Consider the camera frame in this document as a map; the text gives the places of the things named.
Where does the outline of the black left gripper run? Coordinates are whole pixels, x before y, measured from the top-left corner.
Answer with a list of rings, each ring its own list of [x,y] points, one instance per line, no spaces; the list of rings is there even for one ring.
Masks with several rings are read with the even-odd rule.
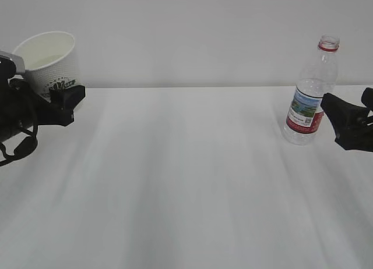
[[[37,143],[38,124],[68,126],[74,109],[85,98],[86,89],[77,85],[50,90],[50,102],[42,99],[37,107],[36,94],[23,79],[1,79],[1,142],[24,133]]]

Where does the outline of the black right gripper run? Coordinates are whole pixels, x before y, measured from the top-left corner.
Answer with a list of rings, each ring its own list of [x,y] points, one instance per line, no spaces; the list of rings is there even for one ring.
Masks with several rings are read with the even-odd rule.
[[[372,152],[372,116],[373,88],[367,87],[361,96],[365,107],[348,103],[341,98],[326,93],[321,108],[335,131],[335,142],[344,150]]]

